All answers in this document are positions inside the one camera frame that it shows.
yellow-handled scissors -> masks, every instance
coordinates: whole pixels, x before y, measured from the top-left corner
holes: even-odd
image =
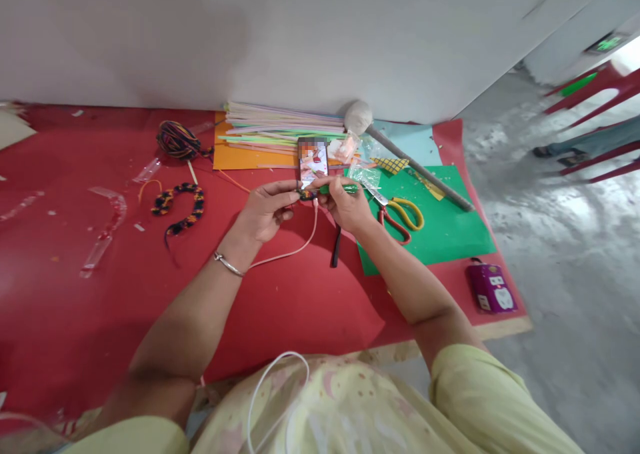
[[[425,226],[425,218],[424,216],[422,216],[422,212],[420,212],[420,209],[418,209],[418,206],[416,206],[411,201],[402,199],[400,197],[392,197],[391,200],[388,200],[386,197],[384,197],[382,194],[376,191],[368,182],[363,181],[362,184],[371,193],[373,198],[376,201],[378,201],[378,204],[380,204],[380,211],[378,212],[378,222],[384,225],[385,219],[386,219],[387,222],[392,226],[394,226],[400,232],[400,234],[402,234],[402,236],[404,237],[404,240],[398,241],[398,244],[400,245],[409,244],[411,242],[411,233],[408,230],[406,230],[402,225],[397,223],[394,220],[394,218],[392,218],[389,215],[387,206],[392,207],[394,210],[396,210],[396,212],[400,214],[400,217],[402,217],[402,220],[404,221],[404,223],[412,231],[419,231]],[[407,212],[402,208],[403,205],[410,207],[411,210],[413,210],[413,212],[415,213],[415,218],[417,220],[417,225],[411,221],[411,218],[409,218],[409,215],[407,214]]]

bracelet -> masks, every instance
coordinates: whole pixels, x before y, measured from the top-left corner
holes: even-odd
[[[224,266],[228,270],[230,270],[232,273],[236,274],[236,276],[239,276],[239,277],[244,277],[245,276],[244,273],[238,271],[234,266],[229,264],[229,262],[225,259],[225,257],[222,254],[220,254],[218,251],[213,253],[213,260],[222,262],[222,264],[224,264]]]

concrete floor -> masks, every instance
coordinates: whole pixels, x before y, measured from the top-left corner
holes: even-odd
[[[640,99],[558,134],[611,96],[536,116],[556,100],[544,92],[507,74],[460,116],[473,184],[535,326],[487,346],[586,452],[637,453],[640,171],[594,185],[584,179],[638,153],[560,177],[560,164],[530,150],[637,115]],[[426,394],[421,359],[385,370]]]

phone screen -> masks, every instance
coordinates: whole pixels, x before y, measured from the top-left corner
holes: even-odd
[[[303,189],[315,179],[329,175],[326,138],[298,138],[298,158],[300,160],[300,180],[302,181]]]

red tablecloth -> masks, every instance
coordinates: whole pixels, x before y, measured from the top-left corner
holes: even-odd
[[[0,391],[4,409],[59,420],[100,406],[118,382],[140,340],[213,252],[242,208],[246,193],[211,164],[194,162],[205,191],[205,214],[192,229],[170,238],[181,268],[163,244],[168,224],[191,212],[193,197],[176,198],[170,214],[153,217],[158,192],[150,184],[138,206],[131,179],[155,156],[155,134],[165,119],[187,126],[213,120],[206,111],[40,106],[29,110],[38,134],[0,152],[0,213],[35,191],[32,206],[0,223]],[[481,216],[462,148],[462,121],[434,126],[445,165],[455,163]],[[213,131],[202,133],[204,147]],[[248,188],[295,176],[289,169],[230,172]],[[191,181],[184,165],[155,176],[165,188]],[[111,218],[102,186],[122,193],[126,221],[90,279],[79,276],[97,234]],[[145,230],[140,232],[134,224]],[[313,208],[298,206],[259,259],[298,248],[313,225]],[[250,271],[229,315],[207,382],[252,371],[283,351],[344,354],[411,337],[381,277],[364,277],[358,249],[346,236],[338,268],[329,262],[335,228],[321,210],[317,232],[300,254]],[[521,310],[524,304],[499,253],[484,256],[503,266]],[[466,260],[431,266],[474,325],[496,317],[478,312],[464,276]]]

